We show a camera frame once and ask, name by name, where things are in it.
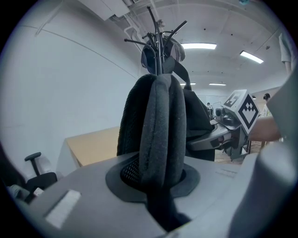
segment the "black fabric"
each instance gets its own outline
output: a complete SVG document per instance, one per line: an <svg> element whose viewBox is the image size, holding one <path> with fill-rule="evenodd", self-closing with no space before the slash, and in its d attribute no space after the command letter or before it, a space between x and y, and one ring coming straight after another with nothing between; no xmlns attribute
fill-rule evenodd
<svg viewBox="0 0 298 238"><path fill-rule="evenodd" d="M144 68L147 68L148 72L155 74L155 58L153 52L144 47L142 51L141 64Z"/></svg>
<svg viewBox="0 0 298 238"><path fill-rule="evenodd" d="M201 102L197 95L191 90L190 78L187 70L173 57L169 57L163 63L165 73L175 72L186 83L183 94L186 108L186 142L198 139L213 130L210 124L207 107ZM192 151L186 149L186 156L198 159L214 161L215 150Z"/></svg>
<svg viewBox="0 0 298 238"><path fill-rule="evenodd" d="M45 190L52 184L57 182L57 176L54 172L41 174L37 177L31 178L27 181L26 189L29 192L34 192L37 188Z"/></svg>
<svg viewBox="0 0 298 238"><path fill-rule="evenodd" d="M127 97L119 131L117 155L140 150L142 128L155 75L142 76Z"/></svg>
<svg viewBox="0 0 298 238"><path fill-rule="evenodd" d="M171 196L173 198L188 196L198 185L199 180L198 171L190 165L183 164L179 183L170 189ZM147 191L140 183L138 153L111 167L106 174L106 184L110 191L124 202L147 204Z"/></svg>
<svg viewBox="0 0 298 238"><path fill-rule="evenodd" d="M0 143L0 153L5 155L2 144ZM0 174L5 186L12 186L14 184L20 187L25 187L25 180L23 176L11 164L7 156L3 156L0 160Z"/></svg>
<svg viewBox="0 0 298 238"><path fill-rule="evenodd" d="M190 78L187 70L175 60L172 56L168 57L163 63L163 73L173 73L177 74L185 83L184 89L191 90Z"/></svg>
<svg viewBox="0 0 298 238"><path fill-rule="evenodd" d="M131 164L132 169L138 164L139 171L125 167L121 175L129 171L130 181L139 182L148 211L167 231L190 221L176 211L170 193L182 177L185 146L186 111L178 80L171 74L143 76L125 104L117 155L139 150L139 161Z"/></svg>
<svg viewBox="0 0 298 238"><path fill-rule="evenodd" d="M147 191L170 188L179 181L185 140L186 114L180 84L171 74L158 75L151 87L140 146L141 184Z"/></svg>
<svg viewBox="0 0 298 238"><path fill-rule="evenodd" d="M184 214L177 212L168 190L147 194L147 201L148 211L166 231L172 231L191 221Z"/></svg>

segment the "fluorescent light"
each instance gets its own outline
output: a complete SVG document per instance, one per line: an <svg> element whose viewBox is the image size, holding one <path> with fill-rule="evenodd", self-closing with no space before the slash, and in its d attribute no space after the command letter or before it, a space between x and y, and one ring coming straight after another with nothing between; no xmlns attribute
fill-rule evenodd
<svg viewBox="0 0 298 238"><path fill-rule="evenodd" d="M186 84L180 84L181 86L185 86ZM196 85L196 83L190 83L190 85Z"/></svg>
<svg viewBox="0 0 298 238"><path fill-rule="evenodd" d="M208 43L193 43L193 44L182 44L184 49L210 49L214 50L216 48L216 44L208 44Z"/></svg>
<svg viewBox="0 0 298 238"><path fill-rule="evenodd" d="M264 62L263 60L259 59L258 57L254 56L254 55L252 55L252 54L248 54L248 53L245 52L245 51L242 51L242 52L240 53L240 55L242 55L242 56L244 56L244 57L247 57L247 58L249 58L249 59L251 59L251 60L253 60L253 61L255 61L255 62L258 62L259 64L262 64L262 63Z"/></svg>
<svg viewBox="0 0 298 238"><path fill-rule="evenodd" d="M226 84L213 84L213 83L210 83L209 85L226 86Z"/></svg>

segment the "ceiling pipe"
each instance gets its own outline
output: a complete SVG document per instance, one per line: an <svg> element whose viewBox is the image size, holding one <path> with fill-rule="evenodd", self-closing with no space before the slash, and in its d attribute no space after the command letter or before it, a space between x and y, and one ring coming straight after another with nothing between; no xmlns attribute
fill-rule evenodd
<svg viewBox="0 0 298 238"><path fill-rule="evenodd" d="M154 0L150 0L150 3L152 4L152 7L153 7L153 9L154 9L154 11L155 11L157 20L160 20L159 14L158 14L158 12L157 12L157 10L156 10L156 6L155 6L155 2L154 2Z"/></svg>
<svg viewBox="0 0 298 238"><path fill-rule="evenodd" d="M49 15L47 15L46 20L37 29L35 36L37 36L41 32L41 30L47 23L50 23L50 21L58 14L58 12L60 11L63 5L64 5L64 0L61 0L61 3L59 3L59 5L53 11L51 11Z"/></svg>
<svg viewBox="0 0 298 238"><path fill-rule="evenodd" d="M125 17L125 19L126 19L126 21L128 22L128 24L129 24L129 27L127 27L127 28L125 28L123 31L124 31L124 33L128 36L128 38L130 38L130 39L132 39L132 35L129 35L129 33L127 32L129 29L134 29L135 30L135 32L136 32L136 36L137 36L137 41L141 41L141 42L143 42L143 39L142 39L142 37L141 37L141 35L140 35L140 29L134 24L134 22L132 22L131 21L131 19L129 19L126 15L124 15L124 17ZM140 52L142 52L142 50L139 48L139 46L137 45L137 44L135 44L135 46L138 48L138 50L140 51Z"/></svg>

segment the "ceiling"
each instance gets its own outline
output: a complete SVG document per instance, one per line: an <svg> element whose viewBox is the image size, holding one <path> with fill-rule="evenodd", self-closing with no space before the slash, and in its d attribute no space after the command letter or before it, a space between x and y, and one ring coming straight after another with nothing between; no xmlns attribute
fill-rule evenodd
<svg viewBox="0 0 298 238"><path fill-rule="evenodd" d="M156 19L164 30L174 30L184 20L187 24L175 35L181 43L215 43L215 50L188 49L182 62L189 72L193 90L210 89L209 83L226 83L223 90L248 89L252 93L277 87L286 78L281 63L278 36L282 27L262 2L243 6L238 0L155 0ZM130 16L142 33L154 32L153 22L140 0L130 7ZM264 62L258 64L240 56L251 53Z"/></svg>

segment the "gray surface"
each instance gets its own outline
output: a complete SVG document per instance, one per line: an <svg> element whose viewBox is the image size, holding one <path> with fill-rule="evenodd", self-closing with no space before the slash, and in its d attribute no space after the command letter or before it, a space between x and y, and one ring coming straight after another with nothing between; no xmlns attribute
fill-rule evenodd
<svg viewBox="0 0 298 238"><path fill-rule="evenodd" d="M218 164L191 157L185 157L184 162L199 171L200 182L189 196L176 198L175 204L179 212L194 219L225 193L233 183L240 166Z"/></svg>
<svg viewBox="0 0 298 238"><path fill-rule="evenodd" d="M198 139L187 142L187 148L189 148L192 151L201 151L201 150L210 150L210 149L219 147L220 146L219 142L217 142L216 146L214 147L211 144L211 141L218 140L221 136L230 134L230 131L225 126L223 126L218 122L214 124L217 126L215 130L213 130L211 133L201 136Z"/></svg>
<svg viewBox="0 0 298 238"><path fill-rule="evenodd" d="M230 225L231 238L257 237L281 212L297 184L296 147L276 142L261 150L249 187Z"/></svg>
<svg viewBox="0 0 298 238"><path fill-rule="evenodd" d="M201 209L196 219L166 237L229 237L230 223L248 188L256 158L256 153L246 156L235 179L226 186L214 202L206 206L204 211ZM196 208L193 202L190 202L188 207Z"/></svg>
<svg viewBox="0 0 298 238"><path fill-rule="evenodd" d="M143 204L122 202L106 186L105 175L108 169L132 155L134 153L88 165L72 172L35 199L31 209L37 215L44 216L67 189L73 189L81 192L82 196L63 225L64 232L79 234L82 237L164 235L164 230L155 222ZM199 171L200 183L188 197L176 198L175 203L178 211L190 218L203 218L206 216L207 208L221 203L226 191L235 182L240 166L190 157L185 157L185 163ZM235 195L228 201L231 203L230 206L236 209L241 197Z"/></svg>
<svg viewBox="0 0 298 238"><path fill-rule="evenodd" d="M64 223L63 231L81 237L154 237L164 234L144 204L123 202L106 186L108 169L134 154L84 166L72 172L35 199L30 205L31 209L44 216L68 189L73 189L81 192L82 196Z"/></svg>
<svg viewBox="0 0 298 238"><path fill-rule="evenodd" d="M58 180L80 168L78 160L71 152L66 139L64 140L57 162L56 174Z"/></svg>
<svg viewBox="0 0 298 238"><path fill-rule="evenodd" d="M298 138L297 77L298 66L294 68L285 84L267 102L267 106L274 117L281 136L284 140L291 139L295 142L297 142Z"/></svg>

